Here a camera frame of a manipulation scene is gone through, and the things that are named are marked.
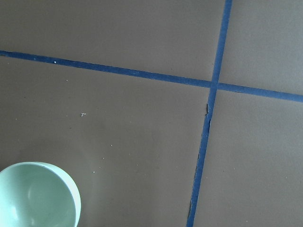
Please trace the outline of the green bowl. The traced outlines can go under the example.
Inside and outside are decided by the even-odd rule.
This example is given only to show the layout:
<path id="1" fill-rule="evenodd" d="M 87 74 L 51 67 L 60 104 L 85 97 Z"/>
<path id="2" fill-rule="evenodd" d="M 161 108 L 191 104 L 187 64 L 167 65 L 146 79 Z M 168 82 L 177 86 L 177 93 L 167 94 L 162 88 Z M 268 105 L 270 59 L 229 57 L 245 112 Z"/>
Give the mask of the green bowl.
<path id="1" fill-rule="evenodd" d="M 81 198 L 74 180 L 44 162 L 21 162 L 0 173 L 2 227 L 76 227 Z"/>

